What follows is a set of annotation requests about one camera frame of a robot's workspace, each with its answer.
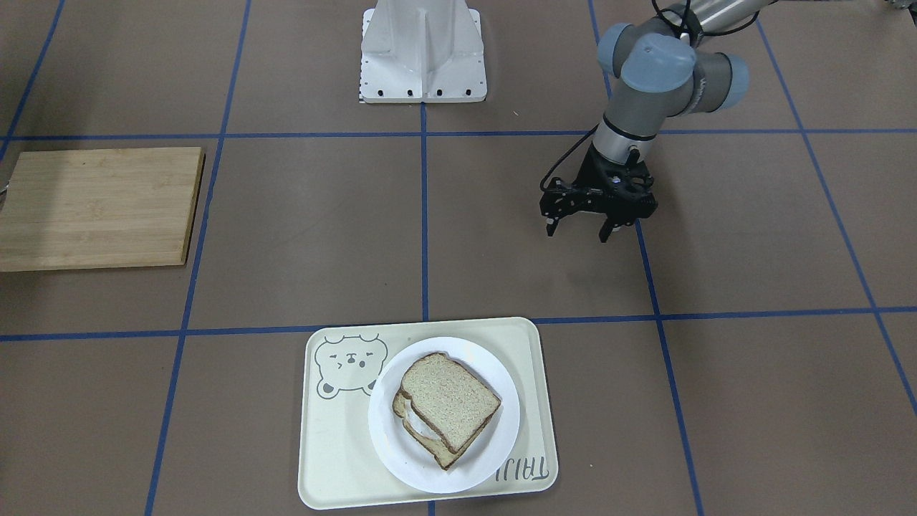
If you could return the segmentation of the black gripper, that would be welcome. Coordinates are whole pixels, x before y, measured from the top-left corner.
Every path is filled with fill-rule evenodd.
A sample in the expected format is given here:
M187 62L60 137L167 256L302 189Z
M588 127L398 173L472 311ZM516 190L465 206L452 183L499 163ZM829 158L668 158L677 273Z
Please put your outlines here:
M658 208L652 192L654 177L638 149L626 150L624 163L609 161L590 144L576 179L566 182L553 177L542 189L538 204L546 216L547 237L553 237L564 216L590 212L606 216L598 238L602 244L618 231L618 224L647 219Z

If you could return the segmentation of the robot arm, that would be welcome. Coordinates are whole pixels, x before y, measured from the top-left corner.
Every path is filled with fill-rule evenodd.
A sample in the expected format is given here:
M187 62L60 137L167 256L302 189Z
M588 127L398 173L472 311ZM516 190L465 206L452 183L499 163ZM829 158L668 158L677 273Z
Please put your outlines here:
M602 120L585 136L587 151L576 179L553 172L541 180L541 215L548 236L560 220L580 212L605 217L601 242L658 206L646 165L652 144L669 118L731 108L748 91L746 62L723 52L702 52L720 38L756 22L767 1L679 1L641 25L619 23L598 43L603 72L616 79Z

